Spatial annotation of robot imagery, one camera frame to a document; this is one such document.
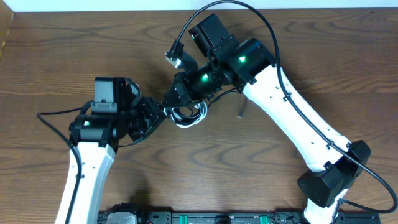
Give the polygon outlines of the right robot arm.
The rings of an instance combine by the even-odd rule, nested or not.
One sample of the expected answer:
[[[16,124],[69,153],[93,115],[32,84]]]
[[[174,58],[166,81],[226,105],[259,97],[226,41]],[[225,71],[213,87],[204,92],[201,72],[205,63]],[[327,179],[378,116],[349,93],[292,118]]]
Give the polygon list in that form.
[[[208,61],[198,66],[180,40],[166,52],[178,70],[163,100],[169,118],[179,126],[192,126],[207,114],[210,97],[233,86],[269,115],[303,157],[308,171],[297,183],[308,199],[306,221],[336,220],[339,204],[371,155],[369,146],[334,130],[291,85],[279,59],[259,40],[238,41],[214,14],[189,34]]]

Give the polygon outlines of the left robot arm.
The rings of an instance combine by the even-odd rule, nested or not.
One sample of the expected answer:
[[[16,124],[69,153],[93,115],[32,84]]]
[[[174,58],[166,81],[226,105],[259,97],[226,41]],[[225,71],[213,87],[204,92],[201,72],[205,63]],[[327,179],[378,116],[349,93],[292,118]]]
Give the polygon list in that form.
[[[70,163],[56,223],[95,223],[120,140],[142,142],[165,119],[161,104],[142,96],[129,78],[97,77],[94,89],[69,127]]]

